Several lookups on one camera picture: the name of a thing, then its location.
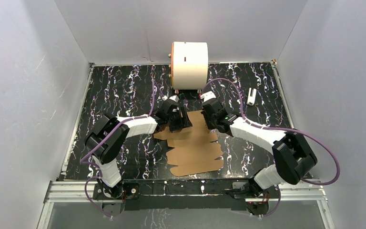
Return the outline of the brown cardboard box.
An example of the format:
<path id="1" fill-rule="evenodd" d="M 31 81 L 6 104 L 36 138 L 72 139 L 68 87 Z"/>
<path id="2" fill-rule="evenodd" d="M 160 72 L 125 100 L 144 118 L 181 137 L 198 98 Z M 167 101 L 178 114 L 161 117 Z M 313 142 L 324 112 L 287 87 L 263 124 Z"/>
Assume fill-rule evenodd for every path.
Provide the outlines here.
<path id="1" fill-rule="evenodd" d="M 166 153 L 170 172 L 176 177 L 213 172 L 221 169 L 224 161 L 221 145 L 217 143 L 216 133 L 212 133 L 200 111 L 187 113 L 192 127 L 181 131 L 165 130 L 154 134 L 154 138 L 167 141 L 171 148 Z"/>

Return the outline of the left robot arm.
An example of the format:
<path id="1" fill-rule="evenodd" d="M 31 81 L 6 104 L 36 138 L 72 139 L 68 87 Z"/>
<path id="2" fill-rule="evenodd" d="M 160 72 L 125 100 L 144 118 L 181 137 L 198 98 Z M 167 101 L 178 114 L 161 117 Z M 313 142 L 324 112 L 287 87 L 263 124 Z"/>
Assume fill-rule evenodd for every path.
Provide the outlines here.
<path id="1" fill-rule="evenodd" d="M 168 128 L 170 132 L 192 127 L 188 113 L 176 95 L 164 96 L 157 110 L 132 117 L 103 115 L 85 140 L 88 155 L 99 169 L 98 183 L 110 198 L 124 193 L 123 180 L 116 162 L 124 141 L 137 135 L 152 135 Z"/>

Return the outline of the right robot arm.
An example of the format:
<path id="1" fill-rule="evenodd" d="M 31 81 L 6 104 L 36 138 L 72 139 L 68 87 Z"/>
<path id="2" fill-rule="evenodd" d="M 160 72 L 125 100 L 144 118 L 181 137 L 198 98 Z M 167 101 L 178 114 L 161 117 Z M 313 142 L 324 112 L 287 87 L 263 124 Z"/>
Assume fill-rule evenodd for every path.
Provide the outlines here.
<path id="1" fill-rule="evenodd" d="M 267 150 L 274 157 L 274 164 L 257 171 L 241 187 L 228 190 L 228 195 L 260 198 L 271 186 L 298 184 L 317 164 L 317 157 L 305 137 L 294 129 L 282 131 L 261 128 L 257 123 L 228 113 L 214 96 L 207 97 L 203 94 L 201 100 L 201 113 L 208 129 L 216 129 L 220 133 L 247 140 Z"/>

